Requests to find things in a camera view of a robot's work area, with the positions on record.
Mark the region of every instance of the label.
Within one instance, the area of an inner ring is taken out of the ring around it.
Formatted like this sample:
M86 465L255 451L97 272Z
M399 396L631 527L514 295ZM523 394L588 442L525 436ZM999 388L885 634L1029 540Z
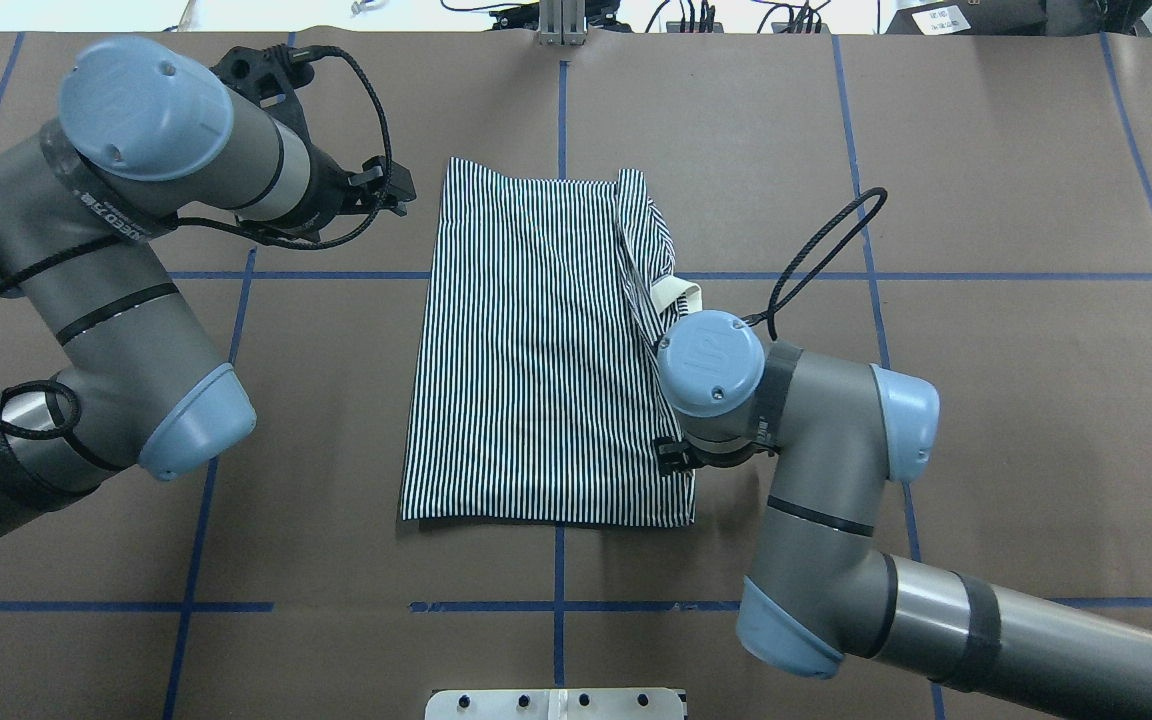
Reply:
M948 35L972 29L972 24L968 23L963 10L956 5L946 5L945 8L915 13L911 17L914 17L915 23L918 23L918 29L923 31L923 35Z

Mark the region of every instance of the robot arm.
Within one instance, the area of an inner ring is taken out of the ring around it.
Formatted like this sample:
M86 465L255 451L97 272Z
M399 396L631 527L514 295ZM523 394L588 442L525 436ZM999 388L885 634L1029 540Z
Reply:
M0 156L0 283L96 242L5 294L28 296L55 334L71 363L55 381L78 402L28 385L0 396L0 537L132 464L179 477L255 427L233 366L147 245L175 211L233 210L248 237L278 243L316 240L351 211L401 214L415 197L396 164L340 169L308 141L300 105L262 109L294 99L320 55L234 50L218 66L227 86L146 38L98 41L65 78L59 119ZM263 58L276 71L258 73Z
M831 679L844 654L1061 717L1152 717L1152 632L873 548L882 486L931 457L931 384L775 342L707 310L658 350L685 442L667 467L780 456L737 634L759 660Z

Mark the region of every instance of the striped fabric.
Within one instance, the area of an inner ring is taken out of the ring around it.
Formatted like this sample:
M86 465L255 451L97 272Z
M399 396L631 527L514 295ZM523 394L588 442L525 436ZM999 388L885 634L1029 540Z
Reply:
M617 182L508 179L453 159L430 278L403 520L680 526L690 473L652 346L685 313L646 291L673 244L636 170Z

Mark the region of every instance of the black band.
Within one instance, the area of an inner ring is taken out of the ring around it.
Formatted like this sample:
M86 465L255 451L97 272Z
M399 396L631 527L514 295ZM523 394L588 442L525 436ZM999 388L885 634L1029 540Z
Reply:
M803 348L787 343L772 343L767 363L763 365L763 378L755 392L755 441L764 447L776 447L776 433L781 430L781 414L785 396L790 392L794 370L803 357Z
M846 533L864 536L867 538L874 537L873 525L855 523L855 521L851 520L835 518L835 516L826 515L824 511L816 511L810 509L810 507L787 502L781 500L780 497L768 495L767 506L771 507L772 510L785 511L786 515L794 515L795 518L812 520L813 523L823 524L826 528L842 530L842 532Z
M60 427L61 423L65 423L65 414L60 411L60 401L56 400L56 393L45 392L44 397L47 401L47 414L51 415L51 424ZM74 433L67 433L61 435L65 441L69 444L70 450L74 450L74 455L78 455L83 460L91 462L94 468L100 468L101 470L109 471L109 473L122 473L123 470L131 468L131 465L115 465L113 462L108 462L101 458L100 455L96 455L92 448L86 447L81 439Z
M146 304L146 302L154 300L156 297L162 297L164 295L179 295L180 288L175 283L166 282L162 285L156 285L146 288L141 288L141 290L131 293L131 295L124 295L119 297L109 304L98 306L92 310L91 313L83 314L82 318L74 320L65 325L56 332L56 342L65 344L73 341L75 338L81 336L82 333L88 332L108 320L114 318L115 314L127 313L134 306Z
M954 670L933 682L969 694L990 677L998 653L1002 651L1002 614L991 584L970 575L955 575L963 581L968 592L968 642Z
M259 195L252 197L249 202L243 202L242 205L233 206L233 209L225 209L232 211L232 213L237 213L238 210L250 209L257 202L265 200L265 196L274 191L274 185L278 184L279 179L283 177L283 159L287 156L287 150L283 147L283 134L278 129L278 122L271 118L271 126L274 127L274 137L278 138L278 167L274 168L273 177L270 177L270 183L265 185L265 190L262 190Z
M145 243L175 229L174 223L165 223L137 209L119 195L113 187L88 168L78 150L65 137L60 120L52 119L38 131L38 146L51 167L51 174L65 185L65 190L100 218L114 232L131 242Z
M872 646L869 646L869 651L861 655L865 660L882 651L884 644L887 644L888 635L892 635L892 623L896 621L896 596L900 588L900 582L896 579L896 561L892 560L892 555L887 555L886 552L881 555L882 564L887 566L887 609L882 612L882 628L879 628L878 637L874 638Z
M92 491L69 492L52 487L20 463L8 438L0 433L0 492L13 501L37 511L60 510Z

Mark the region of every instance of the white label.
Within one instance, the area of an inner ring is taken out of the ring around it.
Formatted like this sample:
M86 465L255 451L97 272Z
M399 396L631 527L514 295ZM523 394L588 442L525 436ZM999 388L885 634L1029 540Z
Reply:
M915 13L914 22L918 23L918 29L923 31L923 35L948 35L972 29L968 18L963 17L963 10L956 5L946 5L945 8Z

